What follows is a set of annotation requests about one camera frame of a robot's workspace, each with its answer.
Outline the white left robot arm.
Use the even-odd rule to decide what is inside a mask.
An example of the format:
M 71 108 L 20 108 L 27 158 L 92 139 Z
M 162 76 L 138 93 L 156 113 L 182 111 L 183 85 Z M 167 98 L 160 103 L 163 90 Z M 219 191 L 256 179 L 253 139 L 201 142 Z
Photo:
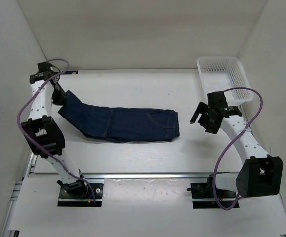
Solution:
M 60 72 L 50 62 L 38 63 L 38 71 L 30 76 L 32 100 L 27 121 L 18 122 L 32 152 L 48 161 L 60 175 L 57 183 L 68 194 L 83 198 L 90 192 L 81 171 L 74 167 L 64 152 L 65 138 L 52 118 L 52 105 L 63 106 L 68 95 L 59 84 Z

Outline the dark blue denim trousers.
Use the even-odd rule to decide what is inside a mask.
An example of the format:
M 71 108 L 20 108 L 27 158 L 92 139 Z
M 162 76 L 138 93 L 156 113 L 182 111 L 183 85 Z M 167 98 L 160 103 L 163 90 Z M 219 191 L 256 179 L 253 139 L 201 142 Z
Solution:
M 85 137 L 113 143 L 170 142 L 180 136 L 174 110 L 94 106 L 67 91 L 58 113 Z

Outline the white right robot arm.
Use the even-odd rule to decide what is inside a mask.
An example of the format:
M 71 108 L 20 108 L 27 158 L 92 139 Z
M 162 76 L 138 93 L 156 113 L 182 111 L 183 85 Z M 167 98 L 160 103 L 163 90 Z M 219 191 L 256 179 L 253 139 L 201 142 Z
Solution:
M 224 190 L 236 192 L 242 198 L 277 195 L 280 190 L 283 161 L 279 156 L 272 156 L 249 131 L 250 122 L 245 122 L 236 106 L 229 106 L 223 91 L 209 93 L 208 103 L 200 102 L 190 120 L 198 123 L 207 133 L 217 134 L 223 130 L 230 138 L 230 143 L 218 158 L 219 164 L 227 150 L 234 146 L 243 166 L 237 175 L 218 172 L 217 164 L 212 180 L 207 184 L 207 193 L 214 198 Z

